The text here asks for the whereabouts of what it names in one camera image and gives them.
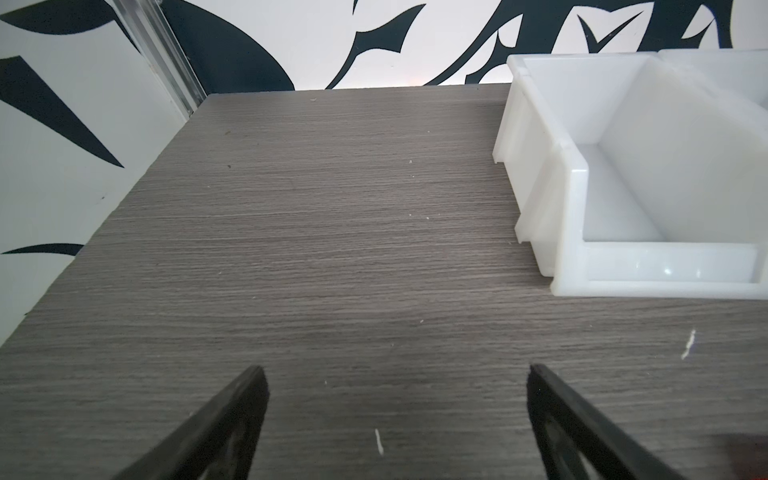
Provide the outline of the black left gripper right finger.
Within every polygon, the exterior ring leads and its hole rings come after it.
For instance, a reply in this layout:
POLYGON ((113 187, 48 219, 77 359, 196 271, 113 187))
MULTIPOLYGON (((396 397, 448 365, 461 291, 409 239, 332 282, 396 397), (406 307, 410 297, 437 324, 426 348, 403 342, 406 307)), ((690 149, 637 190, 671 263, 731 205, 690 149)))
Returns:
POLYGON ((527 411, 549 479, 681 479, 544 364, 527 377, 527 411))

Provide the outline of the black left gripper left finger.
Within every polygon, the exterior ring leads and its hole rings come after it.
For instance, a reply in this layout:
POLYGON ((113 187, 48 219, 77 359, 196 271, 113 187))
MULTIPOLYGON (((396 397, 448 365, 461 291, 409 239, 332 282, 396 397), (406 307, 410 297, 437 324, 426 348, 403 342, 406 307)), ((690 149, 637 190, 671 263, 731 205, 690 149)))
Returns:
POLYGON ((246 479, 269 401, 260 366, 250 366, 117 479, 246 479))

